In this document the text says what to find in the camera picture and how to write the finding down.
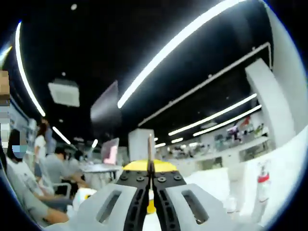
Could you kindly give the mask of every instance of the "chair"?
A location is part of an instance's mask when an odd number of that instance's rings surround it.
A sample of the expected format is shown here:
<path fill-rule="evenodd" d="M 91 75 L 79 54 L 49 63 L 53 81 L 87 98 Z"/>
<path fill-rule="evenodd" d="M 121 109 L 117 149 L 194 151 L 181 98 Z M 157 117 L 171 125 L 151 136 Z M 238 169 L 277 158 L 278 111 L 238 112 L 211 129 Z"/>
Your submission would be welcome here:
<path fill-rule="evenodd" d="M 43 187 L 45 190 L 47 190 L 50 194 L 54 195 L 55 194 L 55 190 L 54 188 L 58 187 L 58 186 L 66 186 L 66 195 L 65 198 L 69 199 L 70 194 L 71 194 L 71 190 L 72 190 L 72 186 L 69 183 L 53 183 L 50 180 L 47 168 L 45 166 L 45 159 L 44 158 L 40 158 L 39 159 L 39 163 L 38 163 L 41 171 L 42 171 L 42 178 L 39 181 L 39 185 L 41 187 Z"/>

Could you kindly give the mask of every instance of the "computer monitor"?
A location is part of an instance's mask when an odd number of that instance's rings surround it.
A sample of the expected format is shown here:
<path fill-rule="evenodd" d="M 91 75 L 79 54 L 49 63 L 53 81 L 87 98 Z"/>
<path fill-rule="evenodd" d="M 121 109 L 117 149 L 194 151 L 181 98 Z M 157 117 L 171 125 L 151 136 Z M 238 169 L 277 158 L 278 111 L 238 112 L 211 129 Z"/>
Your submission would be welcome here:
<path fill-rule="evenodd" d="M 119 138 L 103 143 L 101 157 L 104 164 L 116 165 L 116 156 L 119 147 Z"/>

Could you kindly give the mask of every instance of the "yellow object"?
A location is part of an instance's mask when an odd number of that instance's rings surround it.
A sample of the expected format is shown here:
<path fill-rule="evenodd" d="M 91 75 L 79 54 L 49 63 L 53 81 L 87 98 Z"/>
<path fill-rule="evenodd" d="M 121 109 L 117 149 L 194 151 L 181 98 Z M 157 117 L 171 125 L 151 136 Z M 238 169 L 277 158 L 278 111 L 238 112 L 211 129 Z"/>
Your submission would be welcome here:
<path fill-rule="evenodd" d="M 177 168 L 169 163 L 164 162 L 161 160 L 153 160 L 155 172 L 171 172 L 177 171 Z M 148 170 L 148 160 L 136 160 L 125 167 L 124 170 L 131 170 L 131 171 L 147 171 Z"/>
<path fill-rule="evenodd" d="M 169 163 L 161 160 L 153 160 L 155 172 L 171 172 L 177 171 L 177 168 Z M 148 170 L 148 160 L 137 160 L 129 163 L 125 167 L 124 170 L 130 171 L 147 171 Z M 154 206 L 154 194 L 153 191 L 149 192 L 149 205 L 147 207 L 147 213 L 152 214 L 156 212 L 156 208 Z"/>

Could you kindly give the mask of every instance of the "screw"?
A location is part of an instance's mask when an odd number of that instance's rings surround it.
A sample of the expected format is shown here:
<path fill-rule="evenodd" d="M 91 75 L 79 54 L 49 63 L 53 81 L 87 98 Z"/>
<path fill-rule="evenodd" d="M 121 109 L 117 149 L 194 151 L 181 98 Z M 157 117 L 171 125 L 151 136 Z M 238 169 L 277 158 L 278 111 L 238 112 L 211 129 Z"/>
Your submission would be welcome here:
<path fill-rule="evenodd" d="M 157 180 L 160 183 L 164 183 L 166 181 L 166 178 L 165 177 L 159 177 Z"/>
<path fill-rule="evenodd" d="M 126 175 L 123 175 L 123 176 L 120 177 L 120 179 L 121 179 L 121 180 L 127 180 L 128 177 L 127 177 Z"/>
<path fill-rule="evenodd" d="M 144 181 L 144 177 L 137 177 L 137 181 Z"/>
<path fill-rule="evenodd" d="M 179 175 L 174 176 L 173 178 L 174 178 L 175 180 L 181 180 L 181 179 L 182 179 L 182 177 L 181 177 L 181 176 L 179 176 Z"/>

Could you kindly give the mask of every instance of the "black ceiling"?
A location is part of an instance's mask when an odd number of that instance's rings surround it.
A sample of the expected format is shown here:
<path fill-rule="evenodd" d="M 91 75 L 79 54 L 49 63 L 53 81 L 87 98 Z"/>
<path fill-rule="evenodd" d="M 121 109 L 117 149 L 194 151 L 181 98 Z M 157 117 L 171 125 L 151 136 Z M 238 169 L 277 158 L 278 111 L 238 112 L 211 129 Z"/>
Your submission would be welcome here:
<path fill-rule="evenodd" d="M 22 19 L 24 69 L 50 123 L 70 141 L 74 137 L 89 141 L 94 139 L 90 107 L 101 93 L 118 80 L 121 96 L 160 49 L 217 0 L 50 2 L 33 8 Z M 70 9 L 73 3 L 77 4 L 75 11 Z M 115 136 L 127 139 L 128 132 L 143 119 L 265 42 L 272 43 L 271 31 L 265 9 L 258 1 L 247 0 L 223 12 L 188 37 L 146 78 L 121 108 L 123 123 Z M 244 67 L 258 57 L 268 62 L 269 54 L 263 51 L 253 56 L 142 128 L 153 128 L 168 142 L 167 133 L 173 129 L 249 96 Z M 5 68 L 10 72 L 13 97 L 27 115 L 39 119 L 21 82 L 14 49 Z M 53 102 L 47 84 L 55 78 L 79 85 L 79 108 Z M 250 108 L 251 104 L 245 104 L 218 122 Z M 188 139 L 193 132 L 185 132 L 184 137 Z"/>

